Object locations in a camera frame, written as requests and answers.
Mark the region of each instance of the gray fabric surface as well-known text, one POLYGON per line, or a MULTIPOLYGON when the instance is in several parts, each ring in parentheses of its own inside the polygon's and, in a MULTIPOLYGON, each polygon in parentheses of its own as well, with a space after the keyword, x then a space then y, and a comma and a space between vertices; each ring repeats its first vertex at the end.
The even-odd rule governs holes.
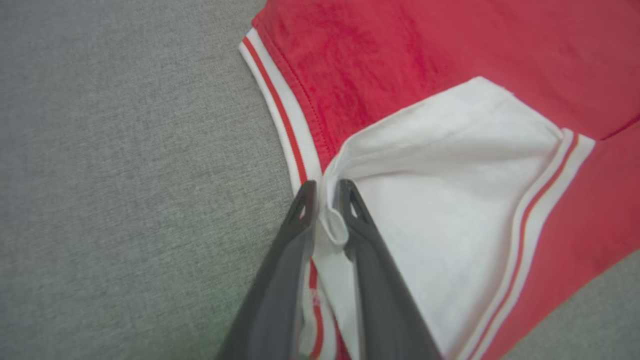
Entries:
MULTIPOLYGON (((0 0, 0 358, 206 359, 291 199, 264 0, 0 0)), ((635 255, 510 359, 640 353, 635 255)))

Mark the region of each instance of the seam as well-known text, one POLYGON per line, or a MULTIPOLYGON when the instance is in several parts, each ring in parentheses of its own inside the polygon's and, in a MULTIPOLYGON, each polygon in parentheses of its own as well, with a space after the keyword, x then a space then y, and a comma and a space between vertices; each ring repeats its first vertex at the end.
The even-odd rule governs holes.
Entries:
POLYGON ((327 152, 332 151, 332 156, 334 156, 335 153, 337 152, 336 146, 333 143, 333 141, 331 141, 331 139, 327 137, 327 135, 326 135, 326 133, 327 133, 326 124, 324 122, 320 121, 320 118, 319 118, 319 116, 317 114, 317 111, 316 111, 314 105, 311 102, 311 98, 310 98, 310 96, 309 96, 309 94, 307 92, 307 89, 304 87, 304 85, 302 85, 302 82, 300 81, 300 78, 295 73, 295 71, 293 71, 293 68, 291 67, 291 64, 289 63, 289 60, 284 56, 284 53, 282 52, 281 48, 279 48, 278 45, 273 41, 273 39, 271 39, 271 37, 269 36, 268 31, 266 31, 264 29, 264 26, 262 26, 262 23, 258 22, 257 25, 258 26, 257 26, 256 30, 258 31, 262 41, 264 42, 265 40, 267 40, 269 42, 269 45, 278 51, 277 58, 279 60, 281 60, 281 62, 284 63, 284 65, 286 65, 289 74, 295 79, 295 81, 297 82, 300 90, 302 91, 302 93, 304 95, 304 98, 305 98, 305 100, 307 102, 307 106, 311 110, 311 113, 312 113, 312 116, 314 118, 314 121, 320 127, 319 136, 321 137, 321 140, 323 142, 323 148, 324 148, 323 150, 325 151, 325 154, 323 154, 323 155, 326 156, 326 155, 328 155, 327 152))
POLYGON ((636 122, 639 122, 639 121, 640 121, 640 113, 637 113, 626 124, 622 125, 617 130, 613 131, 611 134, 603 137, 601 140, 608 140, 608 139, 610 139, 610 138, 622 133, 624 130, 627 130, 628 128, 632 127, 636 122))

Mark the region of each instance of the red stripe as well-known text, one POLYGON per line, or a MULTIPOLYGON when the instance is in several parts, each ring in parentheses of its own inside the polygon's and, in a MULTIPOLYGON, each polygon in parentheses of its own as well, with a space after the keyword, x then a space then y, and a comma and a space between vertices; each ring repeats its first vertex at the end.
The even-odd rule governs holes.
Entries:
POLYGON ((504 304, 507 302, 507 298, 509 298, 509 296, 511 295, 511 292, 513 291, 513 286, 515 285, 515 282, 516 282, 516 275, 520 271, 520 265, 522 264, 522 254, 524 251, 524 232, 526 230, 527 221, 529 219, 529 215, 531 214, 531 211, 533 210, 533 207, 535 207, 536 203, 538 203, 540 198, 549 190, 549 188, 554 184, 554 182, 560 176, 560 174, 564 170, 564 166, 566 165, 567 160, 569 159, 569 156, 571 155, 571 153, 573 152, 573 150, 577 145, 578 145, 578 135, 574 134, 573 140, 571 141, 571 145, 569 146, 569 149, 567 150, 566 154, 564 154, 562 163, 560 164, 560 166, 558 167, 554 175, 551 177, 551 179, 547 181, 547 183, 533 197, 529 205, 527 205, 527 208, 525 209, 524 214, 522 215, 522 222, 520 223, 520 241, 519 241, 519 247, 518 247, 518 257, 516 259, 516 267, 515 267, 515 270, 513 271, 513 276, 511 277, 511 281, 509 282, 507 293, 504 296, 504 298, 502 298, 500 305, 498 305, 498 309, 496 309, 496 311, 493 313, 493 315, 489 319, 489 323, 484 328, 482 335, 480 335, 480 340, 477 342, 476 347, 474 347, 474 350, 471 352, 469 359, 472 359, 473 356, 476 354, 478 348, 480 347, 480 344, 486 337, 486 333, 489 331, 489 328, 491 327, 493 321, 495 320, 495 317, 498 315, 500 310, 504 307, 504 304))
POLYGON ((340 335, 340 331, 338 331, 338 322, 335 321, 335 316, 333 317, 333 327, 336 328, 335 331, 335 343, 338 346, 338 351, 335 355, 335 360, 351 360, 349 356, 349 351, 347 350, 347 346, 344 344, 344 340, 342 339, 342 335, 340 335))
POLYGON ((320 311, 320 305, 318 301, 316 301, 318 272, 316 270, 316 264, 314 264, 313 259, 309 261, 309 264, 309 288, 311 289, 311 294, 313 296, 314 315, 316 317, 316 344, 314 345, 313 351, 311 351, 311 357, 315 359, 320 356, 320 351, 322 351, 322 346, 324 343, 324 324, 322 321, 322 312, 320 311))
MULTIPOLYGON (((267 84, 267 88, 269 89, 269 93, 271 93, 271 97, 273 101, 276 103, 276 107, 278 108, 278 112, 280 113, 280 118, 282 118, 282 124, 284 124, 284 128, 287 131, 287 137, 289 138, 289 143, 291 144, 291 150, 293 152, 293 156, 296 160, 296 167, 298 168, 298 176, 300 177, 300 183, 303 184, 307 181, 307 171, 305 170, 305 164, 302 161, 302 155, 300 154, 300 148, 298 147, 298 141, 296 140, 296 136, 293 132, 293 128, 291 127, 291 122, 289 121, 289 117, 287 116, 287 112, 284 110, 284 106, 282 105, 282 101, 280 100, 280 96, 276 91, 273 83, 271 82, 271 78, 269 78, 269 74, 267 70, 264 68, 262 64, 262 60, 256 53, 255 48, 251 44, 248 38, 244 38, 242 40, 244 46, 246 46, 247 50, 251 54, 253 61, 256 66, 258 66, 258 70, 264 79, 265 84, 267 84)), ((316 290, 317 289, 317 270, 314 261, 310 260, 310 273, 309 273, 309 288, 316 290)), ((317 295, 314 292, 314 317, 316 318, 316 343, 314 344, 314 349, 311 353, 311 357, 317 357, 322 350, 322 346, 324 343, 324 323, 322 320, 322 312, 320 309, 320 305, 317 301, 317 295)))
POLYGON ((289 117, 287 116, 287 112, 284 110, 284 106, 282 105, 282 101, 280 100, 280 96, 278 96, 278 92, 276 88, 273 86, 271 79, 269 78, 269 74, 267 74, 267 70, 264 68, 258 53, 255 52, 253 45, 249 41, 248 38, 244 38, 242 40, 244 46, 246 46, 247 50, 251 54, 253 61, 258 66, 258 70, 260 70, 260 74, 264 79, 264 82, 267 84, 267 88, 269 88, 269 92, 271 93, 271 97, 273 101, 276 103, 276 107, 278 108, 278 112, 280 113, 280 117, 282 118, 282 123, 284 124, 284 128, 287 131, 287 137, 289 138, 289 143, 291 144, 291 150, 293 151, 293 157, 296 159, 296 167, 298 168, 298 175, 300 176, 300 184, 304 184, 307 180, 307 172, 305 171, 305 164, 302 162, 302 155, 300 154, 300 148, 298 148, 298 142, 296 141, 296 135, 293 133, 293 128, 291 127, 291 122, 289 122, 289 117))

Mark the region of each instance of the garment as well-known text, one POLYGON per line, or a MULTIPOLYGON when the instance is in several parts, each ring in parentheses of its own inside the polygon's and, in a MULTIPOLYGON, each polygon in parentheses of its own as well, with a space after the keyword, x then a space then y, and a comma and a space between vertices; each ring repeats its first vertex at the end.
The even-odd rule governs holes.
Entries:
MULTIPOLYGON (((294 191, 356 181, 447 357, 504 355, 640 247, 637 3, 276 0, 253 27, 294 191)), ((342 336, 357 358, 331 208, 302 347, 333 358, 342 336)))

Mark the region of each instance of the stitching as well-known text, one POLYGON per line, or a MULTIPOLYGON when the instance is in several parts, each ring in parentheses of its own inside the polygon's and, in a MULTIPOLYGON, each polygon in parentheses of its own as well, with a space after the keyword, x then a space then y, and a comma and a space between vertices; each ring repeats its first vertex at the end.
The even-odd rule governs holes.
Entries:
POLYGON ((256 30, 259 31, 260 37, 261 37, 263 42, 264 42, 264 40, 267 40, 269 42, 269 44, 271 46, 273 46, 273 48, 275 48, 278 51, 278 55, 279 55, 278 59, 280 59, 282 62, 284 62, 284 64, 287 66, 287 70, 289 71, 289 74, 292 75, 293 78, 298 83, 298 86, 299 86, 300 90, 302 90, 303 95, 305 96, 305 100, 307 101, 308 107, 309 107, 309 109, 311 110, 311 112, 313 114, 314 120, 315 120, 316 124, 320 127, 320 134, 319 135, 322 138, 324 150, 327 151, 327 152, 328 151, 333 151, 333 154, 335 154, 337 152, 336 151, 336 146, 333 143, 333 141, 331 141, 331 139, 326 136, 326 124, 319 120, 318 114, 316 112, 315 107, 313 106, 313 104, 311 102, 311 99, 310 99, 310 96, 309 96, 309 94, 307 92, 307 89, 302 85, 302 82, 300 81, 300 78, 295 73, 295 71, 293 71, 293 68, 291 67, 291 64, 289 63, 289 60, 284 56, 284 53, 282 52, 281 48, 279 48, 278 45, 273 41, 273 39, 271 39, 271 37, 269 36, 268 31, 266 31, 264 26, 262 26, 261 22, 258 23, 258 28, 256 28, 256 30))

